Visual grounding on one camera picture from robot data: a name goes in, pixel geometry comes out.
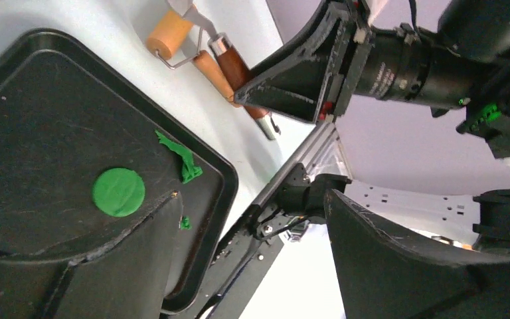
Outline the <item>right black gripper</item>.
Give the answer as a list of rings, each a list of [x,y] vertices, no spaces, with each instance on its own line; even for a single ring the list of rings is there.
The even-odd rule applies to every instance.
[[[302,122],[344,115],[371,51],[366,1],[322,1],[301,30],[254,66],[235,102]]]

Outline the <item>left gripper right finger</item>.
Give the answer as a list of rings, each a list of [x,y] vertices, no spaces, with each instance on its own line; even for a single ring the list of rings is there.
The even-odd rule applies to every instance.
[[[324,197],[348,318],[510,318],[510,255],[443,244],[337,190]]]

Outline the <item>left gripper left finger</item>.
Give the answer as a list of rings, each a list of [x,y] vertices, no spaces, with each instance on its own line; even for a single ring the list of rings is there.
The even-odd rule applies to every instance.
[[[179,192],[70,259],[0,259],[0,318],[158,318],[183,213]]]

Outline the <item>metal scraper with wooden handle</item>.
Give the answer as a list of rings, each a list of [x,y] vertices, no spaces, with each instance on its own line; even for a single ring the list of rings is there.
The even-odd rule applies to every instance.
[[[253,79],[253,76],[240,56],[235,46],[230,42],[226,33],[219,33],[213,22],[199,13],[192,1],[167,2],[180,18],[200,27],[209,36],[208,47],[211,49],[222,75],[229,83],[233,93]],[[272,113],[264,108],[244,106],[250,117],[257,123],[268,140],[275,140],[280,134],[280,128],[275,124]]]

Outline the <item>green dough piece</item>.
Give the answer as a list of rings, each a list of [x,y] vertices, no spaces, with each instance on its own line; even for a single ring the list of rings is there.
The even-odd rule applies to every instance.
[[[145,199],[145,183],[134,170],[115,167],[102,172],[91,190],[95,206],[111,217],[134,214]]]

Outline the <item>wooden dough roller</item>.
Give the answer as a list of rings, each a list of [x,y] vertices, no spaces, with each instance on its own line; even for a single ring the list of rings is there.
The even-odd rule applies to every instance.
[[[145,45],[153,56],[171,70],[193,64],[227,102],[239,108],[240,105],[233,102],[232,88],[220,66],[208,51],[201,48],[204,31],[199,30],[195,45],[186,44],[190,41],[189,33],[192,29],[192,22],[182,18],[173,9],[168,9],[146,38]]]

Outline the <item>black plastic tray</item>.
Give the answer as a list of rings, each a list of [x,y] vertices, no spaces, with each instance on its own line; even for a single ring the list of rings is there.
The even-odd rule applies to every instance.
[[[182,159],[155,130],[190,149],[203,174],[183,184]],[[115,167],[145,183],[141,207],[127,217],[92,200],[96,178]],[[182,310],[199,291],[237,189],[227,160],[74,37],[33,30],[0,56],[0,259],[83,254],[176,191],[191,229],[177,231],[161,312]]]

